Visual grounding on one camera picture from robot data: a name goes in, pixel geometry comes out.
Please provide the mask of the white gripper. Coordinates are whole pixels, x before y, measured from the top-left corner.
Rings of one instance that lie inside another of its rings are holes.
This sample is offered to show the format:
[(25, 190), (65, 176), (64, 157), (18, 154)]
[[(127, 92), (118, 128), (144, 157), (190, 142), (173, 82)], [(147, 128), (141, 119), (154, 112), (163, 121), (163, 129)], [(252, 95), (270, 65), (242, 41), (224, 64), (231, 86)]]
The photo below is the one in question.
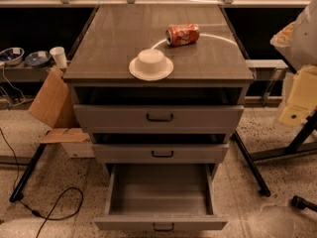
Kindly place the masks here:
[(304, 65), (292, 77), (292, 84), (277, 121), (283, 126), (299, 126), (317, 108), (317, 66)]

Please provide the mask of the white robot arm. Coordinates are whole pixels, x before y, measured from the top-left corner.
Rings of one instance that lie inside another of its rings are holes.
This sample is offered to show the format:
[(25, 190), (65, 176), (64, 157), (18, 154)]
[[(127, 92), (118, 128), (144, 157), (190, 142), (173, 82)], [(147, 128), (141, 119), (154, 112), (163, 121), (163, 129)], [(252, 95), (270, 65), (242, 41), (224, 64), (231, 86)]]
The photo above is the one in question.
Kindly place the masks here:
[(317, 107), (317, 0), (269, 41), (296, 69), (277, 121), (299, 126)]

